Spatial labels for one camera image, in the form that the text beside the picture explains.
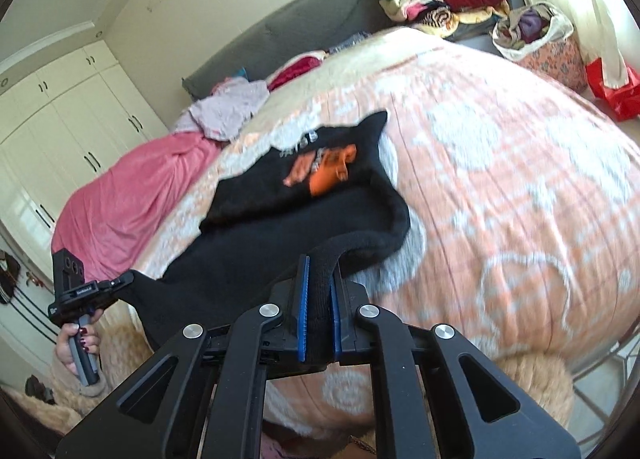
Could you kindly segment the person's left hand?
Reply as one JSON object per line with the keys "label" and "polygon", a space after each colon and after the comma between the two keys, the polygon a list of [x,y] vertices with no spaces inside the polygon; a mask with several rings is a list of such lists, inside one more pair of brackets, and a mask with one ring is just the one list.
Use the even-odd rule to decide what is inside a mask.
{"label": "person's left hand", "polygon": [[89,323],[66,323],[58,331],[58,338],[54,348],[56,359],[73,375],[78,375],[77,367],[73,359],[70,341],[76,340],[81,349],[90,355],[98,356],[100,352],[100,336],[96,331],[96,323],[102,317],[103,309],[97,309]]}

